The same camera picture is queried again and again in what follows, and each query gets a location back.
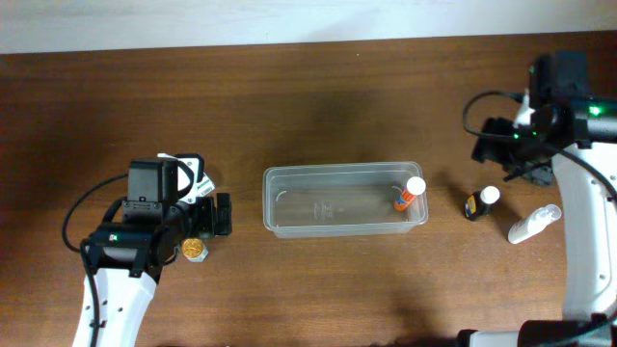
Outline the orange tube white cap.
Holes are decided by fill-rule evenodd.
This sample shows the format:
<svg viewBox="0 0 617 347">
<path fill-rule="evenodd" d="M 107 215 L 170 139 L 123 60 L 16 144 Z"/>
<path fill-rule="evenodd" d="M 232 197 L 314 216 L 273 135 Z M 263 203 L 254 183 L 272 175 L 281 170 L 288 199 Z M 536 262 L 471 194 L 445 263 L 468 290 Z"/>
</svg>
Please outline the orange tube white cap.
<svg viewBox="0 0 617 347">
<path fill-rule="evenodd" d="M 419 176 L 409 178 L 399 197 L 393 203 L 394 209 L 400 212 L 405 211 L 425 190 L 426 183 L 423 178 Z"/>
</svg>

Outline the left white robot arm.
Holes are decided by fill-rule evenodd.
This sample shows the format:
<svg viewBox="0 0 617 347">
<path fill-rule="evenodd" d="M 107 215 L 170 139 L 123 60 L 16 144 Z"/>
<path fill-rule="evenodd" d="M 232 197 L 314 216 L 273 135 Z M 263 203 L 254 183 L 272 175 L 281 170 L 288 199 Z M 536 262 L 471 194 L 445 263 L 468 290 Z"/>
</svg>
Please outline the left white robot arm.
<svg viewBox="0 0 617 347">
<path fill-rule="evenodd" d="M 79 245 L 85 270 L 76 346 L 132 346 L 165 267 L 202 262 L 205 242 L 232 232 L 231 200 L 218 193 L 196 153 L 134 159 L 125 196 Z"/>
</svg>

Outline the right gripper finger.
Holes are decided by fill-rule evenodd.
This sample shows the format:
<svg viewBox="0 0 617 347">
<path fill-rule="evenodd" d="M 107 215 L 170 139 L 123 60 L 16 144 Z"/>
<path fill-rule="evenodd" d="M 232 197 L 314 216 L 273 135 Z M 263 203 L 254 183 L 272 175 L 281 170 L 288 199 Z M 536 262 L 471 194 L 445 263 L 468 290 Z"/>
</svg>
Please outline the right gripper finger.
<svg viewBox="0 0 617 347">
<path fill-rule="evenodd" d="M 471 152 L 471 159 L 478 163 L 496 161 L 495 142 L 484 138 L 478 138 Z"/>
<path fill-rule="evenodd" d="M 505 140 L 506 119 L 488 118 L 481 128 L 479 137 L 485 140 Z"/>
</svg>

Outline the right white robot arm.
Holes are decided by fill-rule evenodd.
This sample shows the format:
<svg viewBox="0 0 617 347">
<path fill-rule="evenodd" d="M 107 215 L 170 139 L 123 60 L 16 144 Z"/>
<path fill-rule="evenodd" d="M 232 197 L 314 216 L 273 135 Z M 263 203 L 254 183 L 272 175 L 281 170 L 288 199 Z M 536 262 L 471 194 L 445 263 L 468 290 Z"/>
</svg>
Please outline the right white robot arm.
<svg viewBox="0 0 617 347">
<path fill-rule="evenodd" d="M 458 346 L 613 346 L 616 343 L 616 101 L 590 90 L 582 52 L 537 58 L 514 120 L 465 130 L 473 160 L 498 163 L 508 180 L 557 183 L 562 199 L 566 297 L 559 320 L 528 320 L 511 332 L 462 330 Z"/>
</svg>

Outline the dark bottle white cap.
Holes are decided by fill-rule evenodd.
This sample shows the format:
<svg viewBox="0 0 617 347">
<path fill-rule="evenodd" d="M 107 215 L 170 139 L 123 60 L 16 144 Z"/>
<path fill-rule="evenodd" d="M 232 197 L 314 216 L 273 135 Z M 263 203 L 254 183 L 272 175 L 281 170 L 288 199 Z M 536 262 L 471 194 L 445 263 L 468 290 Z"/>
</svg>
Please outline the dark bottle white cap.
<svg viewBox="0 0 617 347">
<path fill-rule="evenodd" d="M 495 186 L 486 186 L 467 197 L 464 204 L 465 217 L 476 221 L 491 213 L 493 205 L 499 200 L 500 192 Z"/>
</svg>

